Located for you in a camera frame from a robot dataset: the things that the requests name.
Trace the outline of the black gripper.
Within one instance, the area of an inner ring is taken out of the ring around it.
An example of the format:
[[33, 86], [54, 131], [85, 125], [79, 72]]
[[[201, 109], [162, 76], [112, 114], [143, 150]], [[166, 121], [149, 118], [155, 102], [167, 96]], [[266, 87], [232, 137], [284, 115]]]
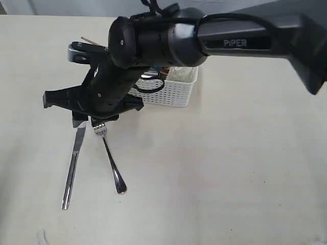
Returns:
[[73, 128], [88, 121], [88, 116], [91, 125], [96, 127], [111, 117], [143, 108], [142, 98], [129, 94], [144, 73], [143, 66], [118, 67], [110, 54], [89, 66], [81, 85], [45, 91], [43, 107], [56, 106], [71, 111]]

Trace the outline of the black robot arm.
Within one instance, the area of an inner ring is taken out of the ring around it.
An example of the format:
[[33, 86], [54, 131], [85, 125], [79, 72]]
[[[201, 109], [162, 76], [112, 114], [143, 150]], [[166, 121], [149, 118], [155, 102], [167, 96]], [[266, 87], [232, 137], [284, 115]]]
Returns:
[[205, 15], [178, 4], [143, 4], [148, 12], [113, 21], [106, 46], [69, 45], [70, 62], [88, 64], [89, 71], [79, 86], [46, 91], [45, 108], [71, 111], [74, 127], [115, 121], [142, 109], [142, 98], [130, 90], [151, 67], [196, 67], [214, 55], [287, 59], [311, 94], [326, 82], [326, 29], [304, 14]]

